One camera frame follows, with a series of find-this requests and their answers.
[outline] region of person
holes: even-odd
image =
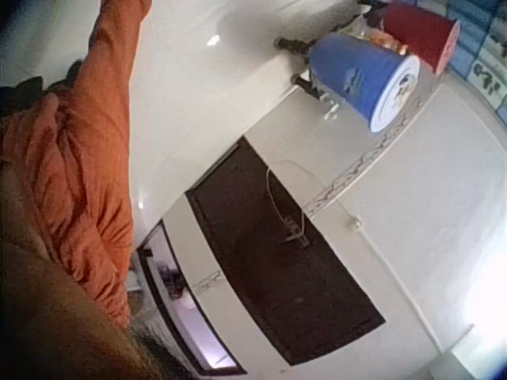
[[[143,348],[150,344],[125,332],[133,226],[128,83],[150,7],[151,0],[102,0],[72,87],[58,86],[2,118],[0,342],[7,378],[170,373]],[[179,375],[170,378],[190,378],[174,371]]]

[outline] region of blue bucket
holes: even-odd
[[[314,84],[352,105],[372,131],[383,130],[414,91],[419,58],[402,56],[365,40],[333,34],[309,54]]]

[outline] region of white lid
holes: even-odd
[[[415,90],[420,67],[419,58],[415,55],[409,55],[400,63],[373,111],[370,120],[372,132],[382,131],[401,111]]]

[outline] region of red container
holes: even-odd
[[[436,75],[444,71],[459,36],[459,22],[426,9],[394,2],[386,7],[384,30],[428,63]]]

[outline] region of dark brown door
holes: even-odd
[[[273,346],[291,365],[330,353],[385,322],[305,218],[293,235],[275,212],[266,164],[242,139],[196,188],[192,209],[234,291]],[[301,209],[270,177],[280,213],[301,226]]]

